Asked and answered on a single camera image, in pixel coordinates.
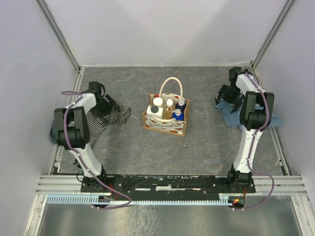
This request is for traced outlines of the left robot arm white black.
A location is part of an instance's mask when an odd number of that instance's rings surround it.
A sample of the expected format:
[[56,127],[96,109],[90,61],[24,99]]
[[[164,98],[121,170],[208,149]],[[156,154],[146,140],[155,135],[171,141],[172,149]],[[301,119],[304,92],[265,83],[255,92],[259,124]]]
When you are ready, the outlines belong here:
[[83,192],[109,189],[105,168],[92,148],[108,125],[126,122],[130,107],[117,103],[97,81],[90,82],[86,91],[64,91],[62,94],[78,97],[70,105],[54,110],[51,137],[75,157],[83,173],[79,180]]

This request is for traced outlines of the clear amber liquid bottle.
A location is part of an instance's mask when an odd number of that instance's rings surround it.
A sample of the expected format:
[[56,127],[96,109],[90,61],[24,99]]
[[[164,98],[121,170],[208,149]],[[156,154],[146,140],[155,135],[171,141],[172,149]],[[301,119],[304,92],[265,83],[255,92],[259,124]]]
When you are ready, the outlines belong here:
[[174,110],[174,101],[172,99],[168,99],[166,101],[166,105],[163,112],[164,119],[172,119],[172,111]]

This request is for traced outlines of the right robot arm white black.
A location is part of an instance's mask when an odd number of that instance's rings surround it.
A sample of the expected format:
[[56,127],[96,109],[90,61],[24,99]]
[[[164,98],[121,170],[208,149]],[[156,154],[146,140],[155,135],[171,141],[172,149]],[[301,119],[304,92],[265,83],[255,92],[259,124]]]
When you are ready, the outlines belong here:
[[227,174],[227,186],[248,187],[252,181],[252,161],[258,141],[272,120],[275,96],[266,92],[255,81],[255,76],[241,67],[229,70],[229,81],[230,85],[220,88],[215,104],[228,105],[230,115],[240,112],[238,121],[242,137],[237,157]]

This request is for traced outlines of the orange pump bottle blue top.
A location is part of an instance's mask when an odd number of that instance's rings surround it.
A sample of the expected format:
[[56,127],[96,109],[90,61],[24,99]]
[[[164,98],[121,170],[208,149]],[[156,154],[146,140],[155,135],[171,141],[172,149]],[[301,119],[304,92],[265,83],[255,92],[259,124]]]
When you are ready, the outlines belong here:
[[185,102],[185,99],[183,98],[179,99],[179,101],[175,105],[175,108],[179,109],[182,113],[185,111],[186,107],[187,107],[187,104]]

